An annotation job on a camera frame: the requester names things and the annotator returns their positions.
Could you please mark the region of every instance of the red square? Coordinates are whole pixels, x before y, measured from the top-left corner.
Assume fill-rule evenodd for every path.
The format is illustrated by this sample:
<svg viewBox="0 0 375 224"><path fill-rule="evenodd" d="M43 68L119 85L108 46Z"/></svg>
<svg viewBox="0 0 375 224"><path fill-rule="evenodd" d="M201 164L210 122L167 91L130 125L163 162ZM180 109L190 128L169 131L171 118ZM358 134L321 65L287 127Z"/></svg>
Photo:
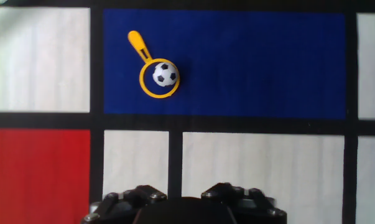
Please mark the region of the red square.
<svg viewBox="0 0 375 224"><path fill-rule="evenodd" d="M89 131L0 129L0 224L79 223L89 169Z"/></svg>

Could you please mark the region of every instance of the white panel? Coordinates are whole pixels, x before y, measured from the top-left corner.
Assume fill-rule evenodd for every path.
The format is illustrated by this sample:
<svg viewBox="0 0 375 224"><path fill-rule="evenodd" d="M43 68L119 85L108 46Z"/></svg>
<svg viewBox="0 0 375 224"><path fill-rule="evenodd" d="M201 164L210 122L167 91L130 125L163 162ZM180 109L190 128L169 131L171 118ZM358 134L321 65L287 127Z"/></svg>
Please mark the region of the white panel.
<svg viewBox="0 0 375 224"><path fill-rule="evenodd" d="M0 7L0 111L89 107L90 10Z"/></svg>
<svg viewBox="0 0 375 224"><path fill-rule="evenodd" d="M375 14L358 15L359 117L375 118Z"/></svg>
<svg viewBox="0 0 375 224"><path fill-rule="evenodd" d="M218 182L259 188L288 213L288 223L341 223L341 136L183 134L183 196Z"/></svg>
<svg viewBox="0 0 375 224"><path fill-rule="evenodd" d="M105 131L103 195L138 185L168 191L168 132Z"/></svg>
<svg viewBox="0 0 375 224"><path fill-rule="evenodd" d="M359 138L356 224L375 224L375 138Z"/></svg>

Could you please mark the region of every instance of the magnifying glass handle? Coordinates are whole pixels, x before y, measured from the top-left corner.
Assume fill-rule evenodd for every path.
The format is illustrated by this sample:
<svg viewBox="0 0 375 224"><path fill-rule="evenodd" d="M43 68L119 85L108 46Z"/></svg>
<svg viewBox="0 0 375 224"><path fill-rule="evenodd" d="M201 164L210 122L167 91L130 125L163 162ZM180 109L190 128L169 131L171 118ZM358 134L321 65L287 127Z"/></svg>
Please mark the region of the magnifying glass handle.
<svg viewBox="0 0 375 224"><path fill-rule="evenodd" d="M152 60L149 50L147 49L143 38L138 31L130 31L127 38L145 63Z"/></svg>

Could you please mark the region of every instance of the black grid line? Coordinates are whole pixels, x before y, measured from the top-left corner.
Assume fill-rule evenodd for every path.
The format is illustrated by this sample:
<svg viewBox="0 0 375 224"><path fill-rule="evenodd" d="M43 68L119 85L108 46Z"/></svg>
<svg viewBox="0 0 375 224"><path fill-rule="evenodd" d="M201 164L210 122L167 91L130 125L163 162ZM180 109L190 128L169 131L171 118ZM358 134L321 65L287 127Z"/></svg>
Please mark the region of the black grid line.
<svg viewBox="0 0 375 224"><path fill-rule="evenodd" d="M346 133L343 151L342 224L356 223L358 156L358 33L355 6L346 7Z"/></svg>
<svg viewBox="0 0 375 224"><path fill-rule="evenodd" d="M101 201L103 195L104 127L100 118L104 114L104 69L103 69L103 8L92 7L90 36L90 113L91 161L90 203Z"/></svg>
<svg viewBox="0 0 375 224"><path fill-rule="evenodd" d="M183 132L169 131L168 198L182 196Z"/></svg>
<svg viewBox="0 0 375 224"><path fill-rule="evenodd" d="M90 113L0 113L0 128L90 129L90 202L103 194L104 130L169 132L169 197L182 196L183 132L322 134L345 136L342 223L356 222L358 136L375 136L375 120L358 119L357 12L375 12L375 0L169 1L8 0L5 6L90 7ZM103 9L176 9L342 12L346 20L346 120L104 114Z"/></svg>

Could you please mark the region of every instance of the soccer ball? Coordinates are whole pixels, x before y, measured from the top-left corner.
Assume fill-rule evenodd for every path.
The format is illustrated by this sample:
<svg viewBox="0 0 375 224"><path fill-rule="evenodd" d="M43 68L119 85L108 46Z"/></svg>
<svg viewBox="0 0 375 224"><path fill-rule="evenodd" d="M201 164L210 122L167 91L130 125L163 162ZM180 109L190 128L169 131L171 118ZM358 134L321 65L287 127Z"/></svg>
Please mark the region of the soccer ball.
<svg viewBox="0 0 375 224"><path fill-rule="evenodd" d="M176 83L178 73L173 65L162 62L155 66L155 71L152 74L152 78L159 86L171 86Z"/></svg>

